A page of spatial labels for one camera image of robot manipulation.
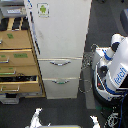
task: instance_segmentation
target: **cabinet drawer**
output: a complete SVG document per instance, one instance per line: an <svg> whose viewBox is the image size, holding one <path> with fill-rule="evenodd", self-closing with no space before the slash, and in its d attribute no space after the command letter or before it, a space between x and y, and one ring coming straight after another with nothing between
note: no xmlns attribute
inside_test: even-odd
<svg viewBox="0 0 128 128"><path fill-rule="evenodd" d="M38 70L35 66L18 66L18 67L0 67L0 77L11 76L34 76L38 75Z"/></svg>
<svg viewBox="0 0 128 128"><path fill-rule="evenodd" d="M0 82L0 93L39 92L38 78L35 81Z"/></svg>
<svg viewBox="0 0 128 128"><path fill-rule="evenodd" d="M27 30L0 32L0 49L31 48Z"/></svg>
<svg viewBox="0 0 128 128"><path fill-rule="evenodd" d="M44 79L47 99L77 98L79 79Z"/></svg>
<svg viewBox="0 0 128 128"><path fill-rule="evenodd" d="M82 58L65 60L38 61L42 78L68 78L79 77Z"/></svg>
<svg viewBox="0 0 128 128"><path fill-rule="evenodd" d="M35 65L31 49L0 50L0 66Z"/></svg>

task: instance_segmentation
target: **refrigerator door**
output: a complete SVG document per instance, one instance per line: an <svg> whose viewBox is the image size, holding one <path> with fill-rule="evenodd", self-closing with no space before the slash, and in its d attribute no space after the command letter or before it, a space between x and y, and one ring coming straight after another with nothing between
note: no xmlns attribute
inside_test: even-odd
<svg viewBox="0 0 128 128"><path fill-rule="evenodd" d="M38 58L83 56L91 0L31 0L25 3L28 14L32 11L36 47L40 49Z"/></svg>

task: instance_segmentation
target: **open drawer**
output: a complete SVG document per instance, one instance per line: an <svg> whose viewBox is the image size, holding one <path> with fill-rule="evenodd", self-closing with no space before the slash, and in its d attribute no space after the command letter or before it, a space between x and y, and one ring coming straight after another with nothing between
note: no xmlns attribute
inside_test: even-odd
<svg viewBox="0 0 128 128"><path fill-rule="evenodd" d="M34 77L35 78L33 79L30 77L30 79L28 80L26 79L26 81L10 82L12 80L8 80L8 82L0 82L0 93L39 92L40 91L39 79L37 76Z"/></svg>

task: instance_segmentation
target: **white cabinet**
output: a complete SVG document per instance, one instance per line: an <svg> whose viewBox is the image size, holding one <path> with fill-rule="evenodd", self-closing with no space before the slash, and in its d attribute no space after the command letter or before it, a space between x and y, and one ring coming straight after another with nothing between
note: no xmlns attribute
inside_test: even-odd
<svg viewBox="0 0 128 128"><path fill-rule="evenodd" d="M77 98L79 79L44 79L48 99Z"/></svg>
<svg viewBox="0 0 128 128"><path fill-rule="evenodd" d="M24 0L24 3L47 98L76 98L91 0ZM64 83L65 86L49 80L68 78L72 82Z"/></svg>
<svg viewBox="0 0 128 128"><path fill-rule="evenodd" d="M79 78L82 59L54 59L39 61L43 78Z"/></svg>

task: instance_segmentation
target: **drawer handle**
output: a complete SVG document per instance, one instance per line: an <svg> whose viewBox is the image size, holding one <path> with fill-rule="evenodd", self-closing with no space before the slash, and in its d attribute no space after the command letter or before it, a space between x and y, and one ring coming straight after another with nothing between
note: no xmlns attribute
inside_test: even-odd
<svg viewBox="0 0 128 128"><path fill-rule="evenodd" d="M66 64L71 63L71 61L67 61L67 62L65 62L65 63L63 63L63 64L57 64L57 63L55 63L54 61L51 61L50 63L51 63L51 64L54 64L54 65L57 65L57 66L64 66L64 65L66 65Z"/></svg>
<svg viewBox="0 0 128 128"><path fill-rule="evenodd" d="M59 82L59 81L56 81L56 80L53 80L52 82L56 83L56 84L66 84L69 82L69 80L66 80L64 82Z"/></svg>
<svg viewBox="0 0 128 128"><path fill-rule="evenodd" d="M4 90L4 89L3 89L4 87L5 87L5 86L2 86L2 87L1 87L1 92L18 92L19 89L20 89L20 87L18 86L17 90Z"/></svg>
<svg viewBox="0 0 128 128"><path fill-rule="evenodd" d="M14 72L9 72L9 73L0 73L0 75L15 75L16 74L16 71Z"/></svg>
<svg viewBox="0 0 128 128"><path fill-rule="evenodd" d="M7 59L6 61L0 61L0 63L8 63L9 59Z"/></svg>
<svg viewBox="0 0 128 128"><path fill-rule="evenodd" d="M0 40L0 44L2 44L2 42L3 42L3 41L2 41L2 40Z"/></svg>

